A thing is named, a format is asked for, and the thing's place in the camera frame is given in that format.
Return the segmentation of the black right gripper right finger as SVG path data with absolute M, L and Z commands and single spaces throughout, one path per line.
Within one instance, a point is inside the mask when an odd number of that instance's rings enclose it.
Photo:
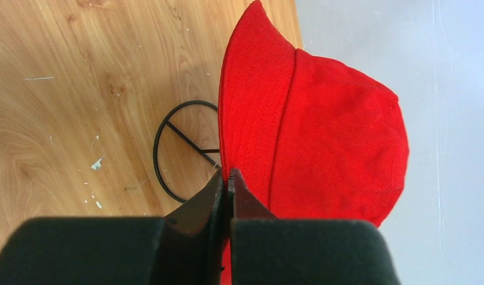
M 360 220 L 279 219 L 230 171 L 233 284 L 399 284 L 378 229 Z

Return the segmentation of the red bucket hat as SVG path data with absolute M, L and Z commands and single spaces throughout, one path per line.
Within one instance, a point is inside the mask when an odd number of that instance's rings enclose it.
M 398 97 L 356 69 L 295 48 L 260 1 L 227 45 L 218 116 L 223 177 L 240 170 L 279 218 L 380 226 L 403 192 L 409 143 Z

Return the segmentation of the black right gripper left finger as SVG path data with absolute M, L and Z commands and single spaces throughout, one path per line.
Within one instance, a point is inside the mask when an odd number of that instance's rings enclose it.
M 0 252 L 0 284 L 219 284 L 223 179 L 164 217 L 39 217 Z

